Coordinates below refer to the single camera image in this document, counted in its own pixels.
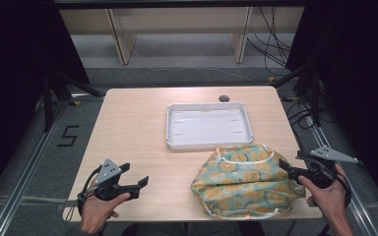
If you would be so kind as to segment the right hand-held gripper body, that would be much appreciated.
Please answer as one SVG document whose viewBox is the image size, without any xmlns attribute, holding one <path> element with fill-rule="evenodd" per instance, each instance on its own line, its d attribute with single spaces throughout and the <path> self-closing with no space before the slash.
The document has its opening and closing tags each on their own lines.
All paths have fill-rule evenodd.
<svg viewBox="0 0 378 236">
<path fill-rule="evenodd" d="M 295 168 L 300 172 L 299 176 L 308 178 L 320 189 L 325 189 L 331 186 L 337 176 L 335 164 L 338 161 L 348 163 L 358 162 L 356 158 L 332 148 L 321 149 L 318 147 L 310 150 L 308 153 L 311 155 L 311 159 L 303 160 L 306 168 Z"/>
</svg>

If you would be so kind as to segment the white plastic tray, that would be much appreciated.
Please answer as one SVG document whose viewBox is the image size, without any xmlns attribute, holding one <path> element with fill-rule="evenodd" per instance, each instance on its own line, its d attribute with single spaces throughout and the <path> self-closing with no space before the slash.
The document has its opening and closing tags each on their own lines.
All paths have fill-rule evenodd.
<svg viewBox="0 0 378 236">
<path fill-rule="evenodd" d="M 250 144 L 254 135 L 241 102 L 175 103 L 167 107 L 167 146 L 207 150 Z"/>
</svg>

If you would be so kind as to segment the black metal stand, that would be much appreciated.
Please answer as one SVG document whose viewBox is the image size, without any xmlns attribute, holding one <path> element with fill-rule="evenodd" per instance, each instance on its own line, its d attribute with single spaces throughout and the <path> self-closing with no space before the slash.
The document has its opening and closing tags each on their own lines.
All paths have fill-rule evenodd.
<svg viewBox="0 0 378 236">
<path fill-rule="evenodd" d="M 47 132 L 54 123 L 54 115 L 52 108 L 51 95 L 55 95 L 59 101 L 68 101 L 72 97 L 72 93 L 67 89 L 68 85 L 81 89 L 93 96 L 103 97 L 104 92 L 92 88 L 90 85 L 84 84 L 61 72 L 48 72 L 42 80 L 42 97 L 45 113 L 45 127 L 44 131 Z"/>
<path fill-rule="evenodd" d="M 313 63 L 304 63 L 281 79 L 272 82 L 271 86 L 275 89 L 283 86 L 297 78 L 296 85 L 294 86 L 294 93 L 298 96 L 309 95 L 311 98 L 311 117 L 314 124 L 319 127 L 319 76 L 316 66 Z"/>
</svg>

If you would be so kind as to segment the person's right hand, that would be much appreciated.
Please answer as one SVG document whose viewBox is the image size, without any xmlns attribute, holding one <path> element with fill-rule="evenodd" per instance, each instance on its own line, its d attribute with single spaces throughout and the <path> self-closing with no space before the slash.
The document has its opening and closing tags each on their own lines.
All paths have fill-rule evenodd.
<svg viewBox="0 0 378 236">
<path fill-rule="evenodd" d="M 318 207 L 323 216 L 330 221 L 346 221 L 346 190 L 343 185 L 335 180 L 326 189 L 315 186 L 311 180 L 304 176 L 298 177 L 299 182 L 311 193 L 307 203 Z"/>
</svg>

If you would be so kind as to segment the aluminium floor rail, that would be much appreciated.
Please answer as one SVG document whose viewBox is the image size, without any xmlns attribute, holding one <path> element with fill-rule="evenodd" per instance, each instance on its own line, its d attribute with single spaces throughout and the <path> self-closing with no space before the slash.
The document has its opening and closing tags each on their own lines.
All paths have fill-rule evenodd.
<svg viewBox="0 0 378 236">
<path fill-rule="evenodd" d="M 79 100 L 79 106 L 70 102 Z M 0 196 L 75 200 L 73 184 L 102 105 L 101 97 L 80 94 L 55 107 L 54 123 L 43 130 L 38 110 L 13 158 L 0 177 Z M 0 206 L 0 236 L 65 236 L 73 228 L 65 207 L 56 205 Z"/>
<path fill-rule="evenodd" d="M 331 148 L 321 127 L 314 126 L 312 128 L 312 134 L 321 149 Z M 378 230 L 374 225 L 374 221 L 361 198 L 355 193 L 353 184 L 349 182 L 348 178 L 343 178 L 342 176 L 338 177 L 337 182 L 341 187 L 345 187 L 346 210 L 352 213 L 353 220 L 358 225 L 361 236 L 378 236 Z"/>
</svg>

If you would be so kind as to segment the grey floor tape strip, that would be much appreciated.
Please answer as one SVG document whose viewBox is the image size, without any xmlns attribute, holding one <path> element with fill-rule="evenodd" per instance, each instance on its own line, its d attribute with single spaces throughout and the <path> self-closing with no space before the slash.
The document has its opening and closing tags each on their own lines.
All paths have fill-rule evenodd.
<svg viewBox="0 0 378 236">
<path fill-rule="evenodd" d="M 56 205 L 58 210 L 62 210 L 65 207 L 73 207 L 77 204 L 76 200 L 67 200 L 59 198 L 45 198 L 45 197 L 34 197 L 34 196 L 23 196 L 19 199 L 11 199 L 9 196 L 0 196 L 0 206 L 5 206 L 9 204 L 14 206 L 19 205 Z"/>
</svg>

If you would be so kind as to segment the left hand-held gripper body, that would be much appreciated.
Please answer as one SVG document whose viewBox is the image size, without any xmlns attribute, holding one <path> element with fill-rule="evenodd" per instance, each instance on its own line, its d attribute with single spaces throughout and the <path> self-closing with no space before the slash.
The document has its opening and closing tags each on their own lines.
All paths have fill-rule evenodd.
<svg viewBox="0 0 378 236">
<path fill-rule="evenodd" d="M 139 185 L 121 186 L 119 179 L 123 173 L 121 173 L 112 160 L 107 159 L 101 166 L 96 179 L 94 195 L 103 201 L 111 201 L 118 196 L 129 193 L 130 200 L 138 199 L 140 195 Z"/>
</svg>

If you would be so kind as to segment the person's left hand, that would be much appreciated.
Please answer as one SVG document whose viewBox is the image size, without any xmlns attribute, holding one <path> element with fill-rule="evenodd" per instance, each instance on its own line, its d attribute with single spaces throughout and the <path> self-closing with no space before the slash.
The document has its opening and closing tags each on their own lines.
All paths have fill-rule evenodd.
<svg viewBox="0 0 378 236">
<path fill-rule="evenodd" d="M 117 218 L 119 214 L 115 209 L 130 198 L 129 193 L 122 194 L 111 201 L 98 199 L 94 192 L 85 195 L 85 202 L 82 207 L 82 227 L 102 227 L 108 218 Z"/>
</svg>

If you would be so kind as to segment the floral cloth drawstring bag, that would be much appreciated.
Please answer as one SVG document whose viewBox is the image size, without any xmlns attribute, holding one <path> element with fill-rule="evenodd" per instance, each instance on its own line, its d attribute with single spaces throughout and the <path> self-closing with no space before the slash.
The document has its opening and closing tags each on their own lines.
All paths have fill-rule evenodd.
<svg viewBox="0 0 378 236">
<path fill-rule="evenodd" d="M 218 147 L 190 189 L 206 212 L 222 218 L 264 219 L 292 208 L 305 188 L 280 167 L 286 159 L 266 145 Z"/>
</svg>

